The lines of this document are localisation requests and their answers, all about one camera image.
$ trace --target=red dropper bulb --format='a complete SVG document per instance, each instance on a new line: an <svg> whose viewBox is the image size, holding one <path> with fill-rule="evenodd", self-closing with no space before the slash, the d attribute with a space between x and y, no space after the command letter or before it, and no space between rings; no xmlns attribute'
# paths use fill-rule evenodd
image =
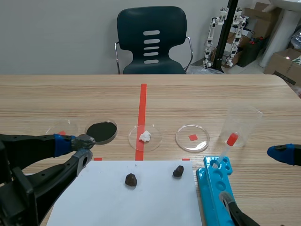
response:
<svg viewBox="0 0 301 226"><path fill-rule="evenodd" d="M237 133L231 133L230 137L227 140L227 145L233 146L238 139Z"/></svg>

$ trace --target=white paper sheet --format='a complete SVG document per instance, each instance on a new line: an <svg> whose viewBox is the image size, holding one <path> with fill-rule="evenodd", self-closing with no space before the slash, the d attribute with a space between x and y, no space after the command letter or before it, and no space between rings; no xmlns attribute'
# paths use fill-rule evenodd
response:
<svg viewBox="0 0 301 226"><path fill-rule="evenodd" d="M181 178L173 171L184 166ZM137 187L125 185L134 173ZM202 226L190 161L92 161L57 200L47 226Z"/></svg>

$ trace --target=clear plastic cup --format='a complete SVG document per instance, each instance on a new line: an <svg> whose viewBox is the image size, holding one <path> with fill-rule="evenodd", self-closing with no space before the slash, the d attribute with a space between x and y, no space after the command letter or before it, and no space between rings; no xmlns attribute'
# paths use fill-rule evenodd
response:
<svg viewBox="0 0 301 226"><path fill-rule="evenodd" d="M231 107L220 134L222 141L227 142L229 136L236 133L238 139L234 147L243 147L261 118L262 113L250 105Z"/></svg>

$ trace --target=white cotton ball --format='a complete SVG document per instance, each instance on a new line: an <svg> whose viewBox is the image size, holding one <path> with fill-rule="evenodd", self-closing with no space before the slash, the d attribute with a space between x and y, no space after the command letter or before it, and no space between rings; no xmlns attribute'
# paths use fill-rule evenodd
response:
<svg viewBox="0 0 301 226"><path fill-rule="evenodd" d="M145 131L142 133L139 137L139 140L142 140L143 142L147 142L151 140L151 133L149 131Z"/></svg>

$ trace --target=chair backrest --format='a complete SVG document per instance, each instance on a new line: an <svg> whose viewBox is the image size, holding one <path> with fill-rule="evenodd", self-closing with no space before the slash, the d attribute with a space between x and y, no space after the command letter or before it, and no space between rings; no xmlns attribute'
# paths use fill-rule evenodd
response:
<svg viewBox="0 0 301 226"><path fill-rule="evenodd" d="M187 20L179 7L129 8L119 13L117 30L120 48L133 53L133 62L170 60L170 48L185 42Z"/></svg>

